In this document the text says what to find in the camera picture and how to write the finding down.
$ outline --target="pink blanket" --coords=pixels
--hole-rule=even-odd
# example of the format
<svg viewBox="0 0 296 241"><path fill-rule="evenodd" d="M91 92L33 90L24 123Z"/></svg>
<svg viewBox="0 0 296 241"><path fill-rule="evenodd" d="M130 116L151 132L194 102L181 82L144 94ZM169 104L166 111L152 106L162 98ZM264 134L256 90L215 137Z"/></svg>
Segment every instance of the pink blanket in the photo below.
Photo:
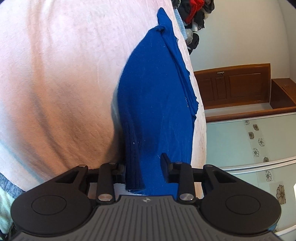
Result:
<svg viewBox="0 0 296 241"><path fill-rule="evenodd" d="M206 158L204 108L170 0L5 0L0 5L0 173L29 190L123 156L117 84L163 7L199 102L192 166Z"/></svg>

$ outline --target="silver screw head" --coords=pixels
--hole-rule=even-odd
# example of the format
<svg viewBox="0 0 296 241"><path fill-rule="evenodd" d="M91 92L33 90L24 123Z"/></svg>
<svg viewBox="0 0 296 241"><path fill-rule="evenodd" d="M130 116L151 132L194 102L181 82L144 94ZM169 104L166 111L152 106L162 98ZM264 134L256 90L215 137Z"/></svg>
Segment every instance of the silver screw head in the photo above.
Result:
<svg viewBox="0 0 296 241"><path fill-rule="evenodd" d="M101 195L98 196L98 199L102 202L108 202L111 201L113 198L113 196L111 194L108 193L103 193Z"/></svg>
<svg viewBox="0 0 296 241"><path fill-rule="evenodd" d="M179 197L182 201L192 201L194 199L194 196L190 193L183 193Z"/></svg>

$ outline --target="wooden trim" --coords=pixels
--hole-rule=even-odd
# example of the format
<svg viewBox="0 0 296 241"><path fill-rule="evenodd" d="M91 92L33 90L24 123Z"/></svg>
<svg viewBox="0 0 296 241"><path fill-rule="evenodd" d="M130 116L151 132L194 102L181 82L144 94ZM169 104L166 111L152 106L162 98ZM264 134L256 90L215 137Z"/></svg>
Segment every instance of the wooden trim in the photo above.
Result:
<svg viewBox="0 0 296 241"><path fill-rule="evenodd" d="M260 111L243 112L243 113L229 114L229 115L208 116L205 118L205 120L207 123L209 123L209 122L217 122L217 121L246 119L246 118L266 116L266 115L277 115L277 114L284 114L284 113L290 113L290 112L296 112L296 106L273 109L273 110L260 110Z"/></svg>
<svg viewBox="0 0 296 241"><path fill-rule="evenodd" d="M269 100L259 100L254 103L254 101L248 101L243 103L231 103L231 104L221 104L221 105L213 105L205 108L205 110L210 109L218 109L218 108L224 108L224 107L232 107L232 106L240 106L240 105L248 105L248 104L260 104L260 103L269 103Z"/></svg>
<svg viewBox="0 0 296 241"><path fill-rule="evenodd" d="M270 94L271 94L271 69L270 69L270 64L265 64L265 65L268 65L268 68L269 68L269 81L268 81L268 100L270 101Z"/></svg>
<svg viewBox="0 0 296 241"><path fill-rule="evenodd" d="M196 74L207 74L212 72L223 72L226 70L234 70L238 68L257 68L257 67L268 67L269 68L269 79L270 78L270 63L268 64L244 64L244 65L235 65L235 66L229 66L229 67L221 67L221 68L214 68L214 69L204 69L204 70L198 70L194 71L194 75Z"/></svg>

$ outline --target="ribbed gray surface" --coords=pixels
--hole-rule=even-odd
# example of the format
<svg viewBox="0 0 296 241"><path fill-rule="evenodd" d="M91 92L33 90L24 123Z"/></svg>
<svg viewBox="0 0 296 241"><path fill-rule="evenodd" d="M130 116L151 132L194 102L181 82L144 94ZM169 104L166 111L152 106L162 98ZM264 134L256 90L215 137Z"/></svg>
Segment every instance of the ribbed gray surface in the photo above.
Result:
<svg viewBox="0 0 296 241"><path fill-rule="evenodd" d="M273 233L246 238L224 234L208 225L191 205L171 196L122 196L110 206L100 206L80 229L60 237L33 237L20 233L14 241L278 241Z"/></svg>

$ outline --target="blue cloth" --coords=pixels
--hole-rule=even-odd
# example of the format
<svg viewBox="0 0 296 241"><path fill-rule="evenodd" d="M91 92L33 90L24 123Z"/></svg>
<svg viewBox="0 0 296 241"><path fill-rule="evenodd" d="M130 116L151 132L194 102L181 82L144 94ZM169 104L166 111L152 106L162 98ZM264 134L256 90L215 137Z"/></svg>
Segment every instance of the blue cloth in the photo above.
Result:
<svg viewBox="0 0 296 241"><path fill-rule="evenodd" d="M184 27L184 23L183 23L183 20L178 12L178 9L174 9L174 13L175 13L175 17L176 17L176 20L177 20L177 23L178 23L178 26L179 26L179 29L183 35L183 38L185 40L187 40L187 33L185 31L185 27Z"/></svg>
<svg viewBox="0 0 296 241"><path fill-rule="evenodd" d="M191 162L198 102L172 22L163 8L157 18L159 25L134 49L118 86L126 188L144 195L176 196L177 184L163 178L160 155Z"/></svg>

